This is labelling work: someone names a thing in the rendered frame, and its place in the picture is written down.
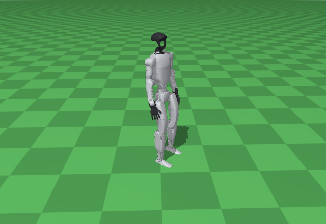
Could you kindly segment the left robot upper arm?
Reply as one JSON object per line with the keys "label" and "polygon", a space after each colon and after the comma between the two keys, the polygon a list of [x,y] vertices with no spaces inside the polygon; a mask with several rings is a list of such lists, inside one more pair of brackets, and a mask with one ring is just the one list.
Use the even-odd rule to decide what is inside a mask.
{"label": "left robot upper arm", "polygon": [[170,75],[170,77],[173,77],[174,76],[174,74],[175,74],[175,70],[174,69],[172,69],[172,66],[173,66],[173,53],[172,52],[168,52],[169,54],[170,54],[170,59],[171,59],[171,75]]}

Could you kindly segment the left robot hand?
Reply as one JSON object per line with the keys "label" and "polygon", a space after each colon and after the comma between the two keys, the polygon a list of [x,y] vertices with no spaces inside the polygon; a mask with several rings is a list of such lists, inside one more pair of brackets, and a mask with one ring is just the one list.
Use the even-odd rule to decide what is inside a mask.
{"label": "left robot hand", "polygon": [[178,104],[179,104],[179,102],[180,102],[180,97],[179,97],[179,95],[178,95],[178,89],[175,88],[175,92],[173,92],[173,93],[175,93],[176,98],[177,98],[177,101],[178,101]]}

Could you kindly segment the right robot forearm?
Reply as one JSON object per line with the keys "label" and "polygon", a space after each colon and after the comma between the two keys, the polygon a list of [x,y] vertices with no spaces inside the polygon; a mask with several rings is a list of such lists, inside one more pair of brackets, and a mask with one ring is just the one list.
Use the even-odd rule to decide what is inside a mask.
{"label": "right robot forearm", "polygon": [[153,98],[153,88],[152,88],[152,81],[148,80],[146,82],[146,92],[147,92],[147,99],[149,101],[150,106],[154,106],[154,98]]}

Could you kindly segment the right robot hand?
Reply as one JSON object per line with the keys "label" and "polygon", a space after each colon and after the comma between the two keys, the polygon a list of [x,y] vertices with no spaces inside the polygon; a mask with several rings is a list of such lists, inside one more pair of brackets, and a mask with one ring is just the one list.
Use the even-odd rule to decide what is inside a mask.
{"label": "right robot hand", "polygon": [[[155,101],[154,101],[154,104],[155,104]],[[150,104],[149,104],[150,106]],[[156,107],[156,104],[154,106],[150,106],[151,108],[151,116],[152,116],[152,119],[153,119],[153,115],[154,115],[154,119],[156,120],[156,118],[158,119],[158,116],[160,118],[160,115],[158,112],[162,113],[160,110],[158,110],[158,108]],[[155,115],[156,115],[156,118],[155,118]],[[157,116],[158,115],[158,116]]]}

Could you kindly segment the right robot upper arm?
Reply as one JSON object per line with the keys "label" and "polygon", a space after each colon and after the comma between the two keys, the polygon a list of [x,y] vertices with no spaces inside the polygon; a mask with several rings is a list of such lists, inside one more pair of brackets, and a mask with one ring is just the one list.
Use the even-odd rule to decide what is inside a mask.
{"label": "right robot upper arm", "polygon": [[152,86],[155,85],[155,81],[151,79],[153,75],[153,67],[156,64],[156,58],[155,57],[149,57],[145,60],[145,66],[146,66],[146,82],[148,80],[152,81]]}

